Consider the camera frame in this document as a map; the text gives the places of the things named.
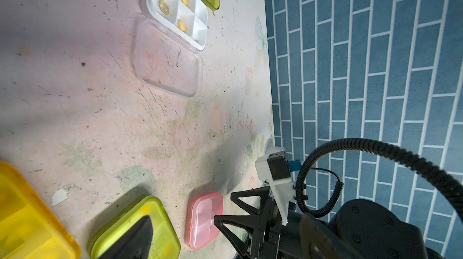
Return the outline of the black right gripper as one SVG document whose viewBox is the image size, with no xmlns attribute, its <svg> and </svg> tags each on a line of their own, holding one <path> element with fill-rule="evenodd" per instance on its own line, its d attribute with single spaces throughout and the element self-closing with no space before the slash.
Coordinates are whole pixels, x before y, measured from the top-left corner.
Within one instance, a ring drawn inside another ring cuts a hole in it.
<svg viewBox="0 0 463 259">
<path fill-rule="evenodd" d="M 217 215 L 214 225 L 240 259 L 362 259 L 312 214 L 290 209 L 286 225 L 269 186 L 233 192 L 246 215 Z"/>
</svg>

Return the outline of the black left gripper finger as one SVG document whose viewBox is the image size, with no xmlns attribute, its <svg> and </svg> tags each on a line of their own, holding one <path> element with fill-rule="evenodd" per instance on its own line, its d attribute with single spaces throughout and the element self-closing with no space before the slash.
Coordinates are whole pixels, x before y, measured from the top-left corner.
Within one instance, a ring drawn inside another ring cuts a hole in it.
<svg viewBox="0 0 463 259">
<path fill-rule="evenodd" d="M 153 242 L 153 224 L 149 216 L 139 219 L 99 259 L 147 259 Z"/>
</svg>

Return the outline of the pink pillbox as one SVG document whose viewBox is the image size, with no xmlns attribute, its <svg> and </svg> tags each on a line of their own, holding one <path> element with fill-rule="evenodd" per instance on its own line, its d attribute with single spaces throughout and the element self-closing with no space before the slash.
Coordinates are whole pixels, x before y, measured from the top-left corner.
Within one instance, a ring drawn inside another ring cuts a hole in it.
<svg viewBox="0 0 463 259">
<path fill-rule="evenodd" d="M 223 214 L 224 198 L 218 192 L 193 197 L 188 204 L 185 243 L 195 251 L 208 245 L 219 235 L 215 216 Z"/>
</svg>

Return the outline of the orange pillbox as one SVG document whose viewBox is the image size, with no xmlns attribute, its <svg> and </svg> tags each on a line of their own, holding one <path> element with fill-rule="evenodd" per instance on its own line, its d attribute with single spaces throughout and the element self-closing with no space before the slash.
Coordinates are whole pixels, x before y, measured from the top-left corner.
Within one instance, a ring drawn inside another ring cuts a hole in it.
<svg viewBox="0 0 463 259">
<path fill-rule="evenodd" d="M 81 250 L 22 175 L 1 162 L 1 258 L 79 259 Z"/>
</svg>

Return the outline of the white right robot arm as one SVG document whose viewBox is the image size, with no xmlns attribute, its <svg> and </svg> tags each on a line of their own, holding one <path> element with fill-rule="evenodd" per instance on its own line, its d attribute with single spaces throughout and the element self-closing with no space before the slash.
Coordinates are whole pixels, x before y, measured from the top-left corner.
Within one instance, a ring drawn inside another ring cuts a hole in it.
<svg viewBox="0 0 463 259">
<path fill-rule="evenodd" d="M 295 212 L 283 223 L 269 187 L 238 191 L 245 215 L 217 215 L 214 224 L 241 259 L 440 259 L 421 230 L 364 199 L 345 203 L 326 223 Z"/>
</svg>

